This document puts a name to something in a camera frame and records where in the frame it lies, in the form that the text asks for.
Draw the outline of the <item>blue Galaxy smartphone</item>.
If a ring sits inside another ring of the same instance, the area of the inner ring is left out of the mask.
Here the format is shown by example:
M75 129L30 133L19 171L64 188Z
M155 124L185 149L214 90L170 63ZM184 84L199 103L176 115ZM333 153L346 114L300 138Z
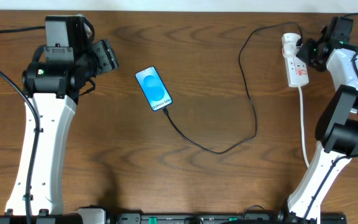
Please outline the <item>blue Galaxy smartphone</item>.
M154 66L137 72L135 78L153 111L158 111L173 103L172 97Z

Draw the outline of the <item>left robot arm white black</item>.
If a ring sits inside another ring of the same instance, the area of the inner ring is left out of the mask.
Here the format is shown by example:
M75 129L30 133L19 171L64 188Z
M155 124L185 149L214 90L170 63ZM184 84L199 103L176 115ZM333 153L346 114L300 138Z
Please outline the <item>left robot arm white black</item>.
M62 174L67 137L87 83L117 69L108 40L95 41L81 14L47 16L47 42L34 52L17 89L26 125L14 188L0 223L110 223L106 209L90 205L63 211Z

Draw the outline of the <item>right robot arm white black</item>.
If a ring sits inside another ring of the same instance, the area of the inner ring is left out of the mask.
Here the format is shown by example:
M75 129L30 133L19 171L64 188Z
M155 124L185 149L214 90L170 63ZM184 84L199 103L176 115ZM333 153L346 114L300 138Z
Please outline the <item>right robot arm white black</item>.
M335 94L319 118L316 149L296 190L287 198L278 220L284 223L322 223L321 203L339 173L358 157L358 46L350 43L352 14L331 19L318 40L301 34L282 36L288 85L308 83L307 68L331 74Z

